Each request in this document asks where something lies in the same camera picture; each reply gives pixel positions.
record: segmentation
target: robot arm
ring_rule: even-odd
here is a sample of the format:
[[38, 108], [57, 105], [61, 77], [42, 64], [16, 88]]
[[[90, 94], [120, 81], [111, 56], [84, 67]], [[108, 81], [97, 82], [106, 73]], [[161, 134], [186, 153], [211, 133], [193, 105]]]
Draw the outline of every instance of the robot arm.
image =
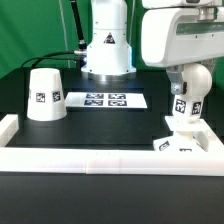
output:
[[[142, 23], [143, 60], [148, 66], [166, 67], [171, 92], [175, 94], [173, 117], [165, 117], [173, 136], [154, 141], [155, 150], [224, 150], [211, 128], [200, 119], [204, 97], [212, 85], [210, 61], [224, 56], [222, 1], [142, 0], [142, 3], [151, 9]], [[205, 66], [195, 63], [204, 60], [208, 60]]]
[[124, 0], [91, 0], [93, 39], [87, 47], [83, 77], [101, 81], [135, 77], [131, 46], [126, 40], [127, 4]]

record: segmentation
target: upside-down cup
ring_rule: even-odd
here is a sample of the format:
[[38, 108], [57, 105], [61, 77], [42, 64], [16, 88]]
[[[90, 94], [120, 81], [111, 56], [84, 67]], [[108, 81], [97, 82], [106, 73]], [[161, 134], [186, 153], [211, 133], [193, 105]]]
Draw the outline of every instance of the upside-down cup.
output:
[[31, 70], [27, 117], [53, 121], [66, 115], [60, 71], [53, 68]]

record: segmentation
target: black table surface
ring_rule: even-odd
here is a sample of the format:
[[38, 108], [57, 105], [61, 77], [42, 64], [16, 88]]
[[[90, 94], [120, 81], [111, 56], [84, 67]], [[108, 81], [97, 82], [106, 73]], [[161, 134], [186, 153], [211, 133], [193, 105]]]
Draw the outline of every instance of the black table surface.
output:
[[[64, 96], [74, 92], [143, 93], [147, 109], [68, 108], [54, 122], [27, 118], [29, 68], [0, 80], [1, 117], [19, 115], [13, 147], [152, 150], [171, 133], [164, 116], [173, 96], [164, 71], [139, 71], [135, 80], [96, 82], [61, 69]], [[224, 93], [213, 86], [202, 117], [221, 140]], [[223, 177], [0, 173], [0, 224], [223, 223]]]

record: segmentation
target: white paper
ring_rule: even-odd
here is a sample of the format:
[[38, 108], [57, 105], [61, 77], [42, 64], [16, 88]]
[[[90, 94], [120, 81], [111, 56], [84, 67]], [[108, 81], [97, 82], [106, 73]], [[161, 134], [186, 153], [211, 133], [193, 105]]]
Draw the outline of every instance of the white paper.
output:
[[147, 108], [140, 93], [84, 93], [69, 92], [66, 107]]

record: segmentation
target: cable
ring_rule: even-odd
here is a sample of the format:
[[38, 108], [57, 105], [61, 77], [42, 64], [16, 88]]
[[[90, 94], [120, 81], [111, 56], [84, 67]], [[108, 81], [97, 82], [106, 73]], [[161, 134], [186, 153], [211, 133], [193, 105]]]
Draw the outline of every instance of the cable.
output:
[[85, 50], [87, 48], [87, 45], [86, 45], [84, 35], [83, 35], [83, 31], [82, 31], [82, 25], [81, 25], [81, 21], [80, 21], [77, 1], [76, 0], [70, 0], [70, 3], [71, 3], [71, 6], [72, 6], [74, 18], [75, 18], [75, 24], [76, 24], [76, 29], [77, 29], [78, 39], [79, 39], [79, 49]]
[[20, 66], [21, 68], [24, 67], [25, 64], [27, 64], [28, 62], [30, 61], [33, 61], [33, 60], [45, 60], [45, 59], [48, 59], [48, 60], [69, 60], [69, 61], [74, 61], [75, 58], [52, 58], [52, 57], [36, 57], [36, 58], [30, 58], [28, 60], [26, 60], [25, 62], [23, 62], [23, 64]]
[[[59, 56], [59, 55], [65, 55], [65, 54], [73, 54], [74, 55], [74, 51], [61, 51], [61, 52], [55, 52], [55, 53], [51, 53], [51, 54], [46, 54], [43, 57], [53, 57], [53, 56]], [[43, 59], [43, 57], [40, 57], [36, 62], [34, 62], [32, 64], [32, 67], [35, 68], [37, 66], [37, 64], [39, 64]]]

